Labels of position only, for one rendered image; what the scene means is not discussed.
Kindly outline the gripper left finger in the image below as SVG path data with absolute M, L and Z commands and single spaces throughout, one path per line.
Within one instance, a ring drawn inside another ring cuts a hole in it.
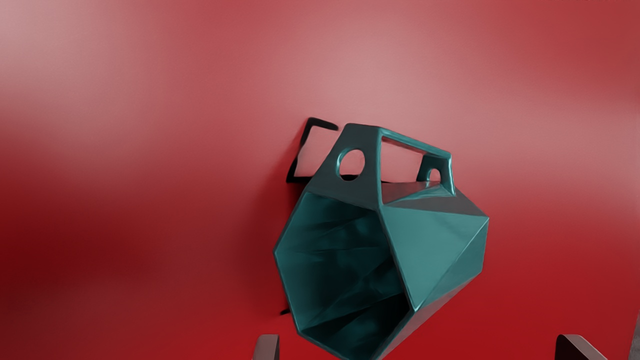
M 280 337 L 276 333 L 260 335 L 254 346 L 253 360 L 280 360 Z

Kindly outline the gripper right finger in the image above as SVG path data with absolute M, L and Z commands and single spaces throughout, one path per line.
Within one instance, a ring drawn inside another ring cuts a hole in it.
M 608 360 L 589 341 L 577 334 L 560 334 L 555 342 L 555 360 Z

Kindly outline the teal faceted mug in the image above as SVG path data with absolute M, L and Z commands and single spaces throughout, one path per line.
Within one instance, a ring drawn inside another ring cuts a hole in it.
M 488 230 L 449 152 L 346 124 L 273 250 L 295 330 L 383 360 L 482 271 Z

